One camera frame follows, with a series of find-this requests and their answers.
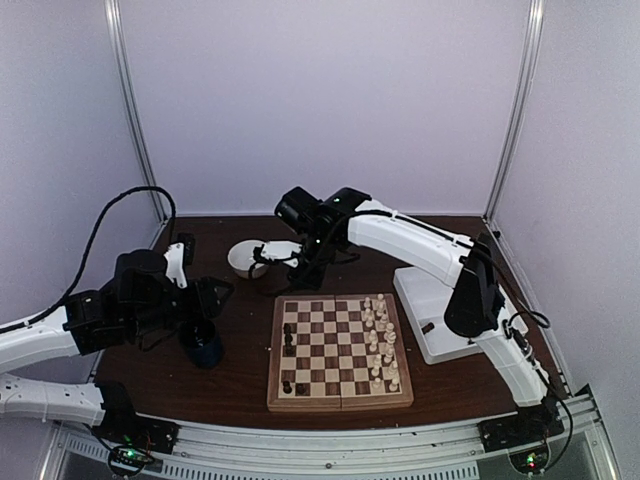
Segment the white wall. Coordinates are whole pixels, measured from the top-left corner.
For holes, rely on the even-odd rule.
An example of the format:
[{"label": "white wall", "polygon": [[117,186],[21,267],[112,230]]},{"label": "white wall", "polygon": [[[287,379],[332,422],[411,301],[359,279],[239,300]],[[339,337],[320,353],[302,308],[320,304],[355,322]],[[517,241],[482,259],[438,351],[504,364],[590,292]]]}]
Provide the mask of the white wall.
[{"label": "white wall", "polygon": [[151,161],[182,214],[271,213],[297,184],[482,213],[528,1],[121,5]]},{"label": "white wall", "polygon": [[[75,275],[101,208],[142,176],[101,0],[1,2],[0,65],[5,323],[57,300]],[[80,289],[100,287],[113,275],[117,255],[147,247],[155,230],[144,194],[114,208]],[[78,382],[89,366],[87,359],[65,359],[21,374]],[[37,420],[0,420],[0,477],[34,478],[46,428]]]},{"label": "white wall", "polygon": [[497,222],[640,478],[640,3],[547,2]]}]

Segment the black cable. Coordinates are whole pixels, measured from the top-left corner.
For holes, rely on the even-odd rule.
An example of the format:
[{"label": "black cable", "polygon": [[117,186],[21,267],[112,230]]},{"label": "black cable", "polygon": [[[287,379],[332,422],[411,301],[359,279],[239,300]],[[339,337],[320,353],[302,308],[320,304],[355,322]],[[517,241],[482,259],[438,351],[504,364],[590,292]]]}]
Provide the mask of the black cable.
[{"label": "black cable", "polygon": [[569,418],[569,434],[567,435],[567,441],[565,442],[564,447],[562,447],[562,450],[560,450],[560,453],[556,455],[556,458],[553,460],[553,462],[551,462],[551,464],[547,465],[543,469],[543,472],[546,473],[558,464],[562,456],[566,453],[567,449],[569,448],[569,444],[571,443],[571,439],[573,438],[573,415],[571,415],[571,412],[569,411],[569,407],[567,407],[567,404],[564,403],[564,400],[560,398],[560,395],[558,395],[558,392],[556,392],[555,388],[553,388],[551,384],[547,381],[547,379],[544,378],[544,375],[542,374],[542,372],[539,369],[536,369],[536,373],[540,377],[540,380],[542,380],[542,383],[544,383],[544,385],[547,387],[549,392],[551,392],[551,394],[556,398],[556,400],[560,402],[560,405],[562,405],[562,408],[567,413],[567,417]]},{"label": "black cable", "polygon": [[544,329],[551,328],[551,321],[549,320],[549,318],[546,315],[544,315],[543,313],[541,313],[541,312],[537,312],[535,310],[531,310],[527,306],[527,304],[520,298],[520,295],[518,294],[516,289],[513,287],[513,285],[511,285],[511,281],[510,281],[508,275],[505,273],[504,270],[502,270],[500,265],[498,265],[498,263],[493,258],[491,258],[489,255],[487,255],[484,252],[479,251],[479,250],[476,250],[474,253],[477,254],[478,256],[482,257],[486,261],[488,261],[491,264],[491,266],[496,269],[496,271],[498,272],[498,275],[502,278],[502,280],[504,280],[501,285],[505,287],[505,289],[508,291],[509,295],[512,298],[514,298],[515,300],[517,300],[517,302],[520,304],[520,306],[524,309],[524,311],[522,311],[522,312],[516,312],[509,319],[509,322],[507,323],[508,327],[511,327],[511,324],[513,323],[513,321],[517,317],[526,314],[526,315],[529,315],[531,317],[531,319],[540,328],[544,328]]},{"label": "black cable", "polygon": [[509,321],[507,322],[507,326],[511,327],[511,325],[513,324],[513,321],[518,318],[521,317],[522,315],[530,315],[531,319],[536,323],[536,325],[538,325],[540,328],[543,329],[548,329],[551,328],[551,322],[549,321],[549,319],[547,318],[547,316],[543,313],[540,312],[536,312],[535,310],[527,310],[524,312],[516,312],[514,313],[511,318],[509,319]]},{"label": "black cable", "polygon": [[76,273],[76,276],[73,279],[73,282],[71,282],[71,285],[69,286],[69,288],[67,288],[67,290],[62,294],[62,296],[58,299],[58,301],[56,301],[53,305],[51,305],[49,308],[39,313],[35,317],[29,319],[27,322],[14,323],[13,325],[0,328],[0,335],[3,333],[12,332],[14,330],[19,330],[21,328],[26,328],[28,326],[34,325],[35,323],[41,322],[42,320],[47,318],[49,315],[51,315],[58,308],[62,307],[66,303],[66,301],[69,299],[69,297],[73,293],[73,290],[75,290],[75,288],[78,286],[80,279],[82,278],[82,274],[84,273],[84,269],[87,265],[87,260],[89,258],[89,253],[91,252],[91,247],[93,246],[93,242],[96,238],[96,235],[98,234],[98,229],[100,228],[100,225],[102,224],[102,221],[104,220],[104,217],[106,216],[107,212],[111,207],[113,207],[116,203],[123,200],[125,197],[128,197],[129,195],[132,195],[138,192],[158,192],[162,194],[169,202],[169,205],[171,206],[171,217],[169,219],[168,229],[169,229],[169,243],[171,243],[171,239],[173,238],[173,229],[175,227],[175,220],[176,220],[176,204],[173,201],[173,198],[171,197],[169,192],[167,192],[162,187],[155,187],[155,186],[133,187],[127,190],[126,192],[122,192],[120,195],[113,198],[109,203],[107,203],[102,209],[102,211],[100,212],[98,219],[93,225],[93,230],[91,231],[91,235],[89,236],[89,240],[87,241],[87,245],[84,249],[84,253],[82,254],[82,260],[80,261],[80,267],[78,268],[78,272]]},{"label": "black cable", "polygon": [[140,343],[138,344],[138,348],[140,349],[141,352],[143,353],[147,353],[150,352],[151,350],[155,349],[157,346],[161,345],[162,343],[166,342],[167,340],[171,340],[173,337],[176,336],[176,334],[178,333],[178,328],[174,328],[173,331],[171,331],[171,333],[168,333],[167,335],[165,335],[164,337],[159,338],[158,340],[156,340],[155,342],[153,342],[151,345],[149,345],[148,347],[144,346],[144,339],[141,338],[140,339]]},{"label": "black cable", "polygon": [[135,451],[136,453],[142,455],[143,460],[136,460],[136,462],[138,463],[138,465],[136,466],[136,470],[133,470],[130,474],[127,475],[132,477],[135,477],[140,472],[142,472],[145,466],[151,465],[156,461],[156,459],[153,456],[151,456],[149,452],[143,452],[139,448],[133,447],[131,445],[122,444],[122,445],[116,445],[115,447],[110,447],[102,438],[100,438],[98,435],[95,434],[95,432],[89,425],[87,425],[86,423],[84,423],[83,425],[86,427],[87,430],[89,430],[89,433],[93,436],[93,438],[98,440],[98,442],[100,442],[100,444],[111,454],[107,458],[107,467],[109,467],[109,470],[111,470],[111,473],[113,473],[118,477],[120,477],[121,475],[113,469],[111,456],[113,456],[116,460],[119,460],[120,458],[122,458],[124,463],[124,462],[131,462],[131,460],[125,457],[127,452]]}]

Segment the white robotic arm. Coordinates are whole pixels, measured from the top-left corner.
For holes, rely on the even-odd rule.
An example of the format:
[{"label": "white robotic arm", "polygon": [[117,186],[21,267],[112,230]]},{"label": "white robotic arm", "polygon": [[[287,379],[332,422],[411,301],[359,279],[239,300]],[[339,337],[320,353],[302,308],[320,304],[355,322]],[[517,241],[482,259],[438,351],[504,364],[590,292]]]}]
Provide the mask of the white robotic arm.
[{"label": "white robotic arm", "polygon": [[184,266],[195,241],[184,239],[164,256],[150,250],[120,255],[114,278],[99,291],[68,297],[40,321],[34,315],[0,326],[0,417],[80,422],[113,442],[170,453],[177,425],[138,416],[120,384],[63,385],[4,372],[140,342],[155,330],[195,328],[217,316],[233,288],[212,277],[188,281]]},{"label": "white robotic arm", "polygon": [[[283,196],[275,212],[305,238],[301,246],[293,244],[295,248],[291,242],[268,242],[254,252],[256,261],[286,259],[293,288],[319,288],[336,251],[350,245],[378,250],[423,270],[451,292],[446,326],[487,355],[519,411],[545,417],[551,403],[548,374],[524,337],[526,324],[497,283],[488,247],[399,214],[349,188],[323,202],[297,187]],[[555,403],[551,410],[541,423],[555,418]]]}]

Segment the brown table surface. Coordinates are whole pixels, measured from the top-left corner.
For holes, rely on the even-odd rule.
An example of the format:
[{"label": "brown table surface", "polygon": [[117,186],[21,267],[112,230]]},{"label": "brown table surface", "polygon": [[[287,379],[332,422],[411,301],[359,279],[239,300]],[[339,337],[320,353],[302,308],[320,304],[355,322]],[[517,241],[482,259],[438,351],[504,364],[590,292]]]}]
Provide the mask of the brown table surface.
[{"label": "brown table surface", "polygon": [[[424,217],[447,230],[475,236],[479,218]],[[196,258],[187,275],[211,275],[236,285],[222,315],[215,319],[225,346],[223,361],[212,370],[194,367],[177,339],[142,353],[134,346],[105,352],[96,380],[115,380],[127,388],[140,413],[191,422],[273,429],[367,429],[416,426],[465,420],[514,411],[511,394],[484,355],[427,365],[396,298],[407,349],[415,401],[411,407],[368,412],[271,413],[267,410],[267,376],[274,299],[286,285],[286,267],[271,267],[254,281],[240,280],[227,264],[227,252],[241,240],[296,237],[275,217],[207,217],[178,219],[176,232],[191,232]],[[166,238],[159,245],[164,251]],[[393,272],[404,264],[382,253],[354,249],[360,261],[329,267],[318,294],[385,292],[395,294]],[[557,371],[537,327],[528,339],[536,356],[559,385]]]}]

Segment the white chess piece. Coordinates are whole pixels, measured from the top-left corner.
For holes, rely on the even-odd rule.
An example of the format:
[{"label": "white chess piece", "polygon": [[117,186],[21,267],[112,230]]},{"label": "white chess piece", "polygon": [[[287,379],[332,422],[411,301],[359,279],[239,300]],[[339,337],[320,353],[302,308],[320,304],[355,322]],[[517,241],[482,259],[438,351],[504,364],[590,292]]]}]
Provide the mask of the white chess piece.
[{"label": "white chess piece", "polygon": [[391,363],[394,353],[395,349],[393,348],[393,345],[387,345],[387,351],[384,352],[384,363]]},{"label": "white chess piece", "polygon": [[389,375],[394,377],[397,374],[398,374],[398,362],[394,360],[393,362],[391,362],[391,365],[389,365]]},{"label": "white chess piece", "polygon": [[393,329],[395,327],[393,326],[393,323],[387,323],[387,326],[385,327],[385,334],[384,334],[384,339],[388,340],[389,339],[389,334],[391,332],[393,332]]},{"label": "white chess piece", "polygon": [[389,390],[395,392],[398,390],[398,385],[400,385],[400,379],[398,377],[393,377],[391,379],[391,385],[389,385]]}]

